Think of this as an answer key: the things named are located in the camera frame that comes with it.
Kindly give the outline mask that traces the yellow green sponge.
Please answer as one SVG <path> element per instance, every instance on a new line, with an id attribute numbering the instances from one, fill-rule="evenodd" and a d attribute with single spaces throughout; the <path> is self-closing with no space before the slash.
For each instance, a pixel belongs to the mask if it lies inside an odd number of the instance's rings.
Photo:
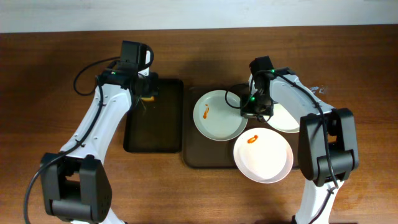
<path id="1" fill-rule="evenodd" d="M 142 97 L 141 100 L 144 102 L 153 102 L 155 101 L 155 97 L 154 96 Z"/>

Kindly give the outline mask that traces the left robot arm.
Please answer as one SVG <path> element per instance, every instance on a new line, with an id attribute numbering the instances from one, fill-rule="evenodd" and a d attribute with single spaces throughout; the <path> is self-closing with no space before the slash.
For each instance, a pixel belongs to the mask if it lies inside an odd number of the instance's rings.
<path id="1" fill-rule="evenodd" d="M 59 153 L 43 156 L 34 175 L 41 179 L 48 215 L 70 223 L 122 223 L 111 209 L 104 160 L 123 116 L 154 95 L 153 61 L 150 47 L 124 51 L 96 76 L 94 98 L 79 127 Z"/>

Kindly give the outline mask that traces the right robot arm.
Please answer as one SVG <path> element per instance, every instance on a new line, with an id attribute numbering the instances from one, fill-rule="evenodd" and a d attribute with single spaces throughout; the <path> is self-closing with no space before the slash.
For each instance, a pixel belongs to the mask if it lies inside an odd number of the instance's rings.
<path id="1" fill-rule="evenodd" d="M 299 124 L 298 166 L 305 177 L 302 201 L 292 223 L 328 223 L 336 195 L 359 166 L 354 115 L 317 98 L 289 68 L 251 68 L 249 94 L 241 104 L 267 111 L 282 105 Z"/>

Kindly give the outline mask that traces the pale green plate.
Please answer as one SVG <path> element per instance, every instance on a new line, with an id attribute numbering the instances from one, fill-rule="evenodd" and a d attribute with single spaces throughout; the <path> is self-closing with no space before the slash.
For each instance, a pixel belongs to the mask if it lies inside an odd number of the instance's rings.
<path id="1" fill-rule="evenodd" d="M 248 120 L 240 115 L 240 98 L 226 90 L 205 93 L 195 103 L 193 121 L 199 132 L 214 141 L 229 141 L 239 136 Z"/>

